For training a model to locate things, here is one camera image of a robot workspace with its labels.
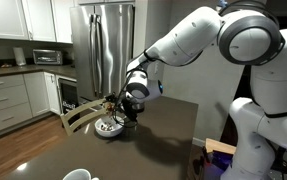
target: drawer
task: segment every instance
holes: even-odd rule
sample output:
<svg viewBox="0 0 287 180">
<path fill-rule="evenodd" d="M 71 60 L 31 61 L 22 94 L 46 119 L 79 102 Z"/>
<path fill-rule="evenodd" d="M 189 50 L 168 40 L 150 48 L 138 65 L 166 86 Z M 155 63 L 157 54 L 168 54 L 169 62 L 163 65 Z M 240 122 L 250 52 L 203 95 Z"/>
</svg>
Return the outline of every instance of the drawer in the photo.
<svg viewBox="0 0 287 180">
<path fill-rule="evenodd" d="M 22 75 L 0 77 L 0 89 L 24 84 Z"/>
<path fill-rule="evenodd" d="M 0 110 L 0 130 L 32 118 L 29 103 Z"/>
<path fill-rule="evenodd" d="M 25 85 L 0 89 L 0 110 L 28 102 Z"/>
</svg>

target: countertop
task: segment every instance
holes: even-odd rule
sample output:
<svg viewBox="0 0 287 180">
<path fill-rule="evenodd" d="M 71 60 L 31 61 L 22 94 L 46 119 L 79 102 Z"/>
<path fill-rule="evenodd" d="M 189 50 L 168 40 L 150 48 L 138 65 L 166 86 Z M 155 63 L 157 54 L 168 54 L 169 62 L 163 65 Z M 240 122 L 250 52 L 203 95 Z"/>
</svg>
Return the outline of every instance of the countertop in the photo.
<svg viewBox="0 0 287 180">
<path fill-rule="evenodd" d="M 0 68 L 0 76 L 9 76 L 15 74 L 24 74 L 24 73 L 33 73 L 42 71 L 74 79 L 76 78 L 75 68 L 72 68 L 71 65 L 64 65 L 64 66 L 26 65 L 21 67 L 14 66 L 10 68 Z"/>
<path fill-rule="evenodd" d="M 5 179 L 63 179 L 78 168 L 100 180 L 186 179 L 197 107 L 160 97 L 145 104 L 136 128 L 111 139 L 90 123 Z"/>
</svg>

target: stainless steel refrigerator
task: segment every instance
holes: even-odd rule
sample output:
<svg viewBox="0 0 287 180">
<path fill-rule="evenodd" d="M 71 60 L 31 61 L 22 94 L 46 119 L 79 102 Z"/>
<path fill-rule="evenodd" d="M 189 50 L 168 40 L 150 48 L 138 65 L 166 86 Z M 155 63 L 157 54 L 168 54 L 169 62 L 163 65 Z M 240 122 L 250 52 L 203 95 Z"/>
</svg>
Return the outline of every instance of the stainless steel refrigerator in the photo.
<svg viewBox="0 0 287 180">
<path fill-rule="evenodd" d="M 79 103 L 119 93 L 132 58 L 133 5 L 78 6 L 70 15 Z"/>
</svg>

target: kitchen counter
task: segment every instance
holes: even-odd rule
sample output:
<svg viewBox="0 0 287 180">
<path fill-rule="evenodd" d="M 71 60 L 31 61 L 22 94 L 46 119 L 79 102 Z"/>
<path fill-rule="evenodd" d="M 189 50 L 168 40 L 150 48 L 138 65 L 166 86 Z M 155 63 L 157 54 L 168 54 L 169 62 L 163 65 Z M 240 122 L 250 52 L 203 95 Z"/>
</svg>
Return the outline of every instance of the kitchen counter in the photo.
<svg viewBox="0 0 287 180">
<path fill-rule="evenodd" d="M 166 97 L 145 105 L 136 128 L 106 139 L 90 123 L 5 179 L 63 179 L 78 168 L 100 180 L 186 179 L 198 106 Z"/>
<path fill-rule="evenodd" d="M 72 68 L 71 65 L 64 65 L 64 66 L 26 65 L 22 67 L 14 66 L 10 68 L 0 68 L 0 76 L 9 76 L 15 74 L 24 74 L 24 73 L 33 73 L 42 71 L 74 79 L 76 78 L 75 68 Z"/>
</svg>

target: refrigerator handle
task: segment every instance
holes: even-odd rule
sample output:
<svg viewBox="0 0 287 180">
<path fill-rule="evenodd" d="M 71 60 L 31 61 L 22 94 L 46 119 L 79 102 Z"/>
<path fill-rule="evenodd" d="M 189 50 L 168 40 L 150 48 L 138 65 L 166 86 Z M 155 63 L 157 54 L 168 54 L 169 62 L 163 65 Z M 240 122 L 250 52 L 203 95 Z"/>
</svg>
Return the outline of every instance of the refrigerator handle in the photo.
<svg viewBox="0 0 287 180">
<path fill-rule="evenodd" d="M 97 68 L 96 68 L 96 15 L 90 15 L 90 52 L 91 52 L 91 68 L 92 68 L 92 77 L 93 77 L 93 85 L 94 85 L 94 93 L 95 97 L 98 97 L 98 88 L 97 88 Z"/>
<path fill-rule="evenodd" d="M 99 90 L 99 96 L 103 95 L 102 92 L 102 85 L 103 85 L 103 52 L 102 52 L 102 27 L 101 27 L 101 17 L 97 15 L 96 20 L 96 33 L 97 33 L 97 69 L 98 69 L 98 90 Z"/>
</svg>

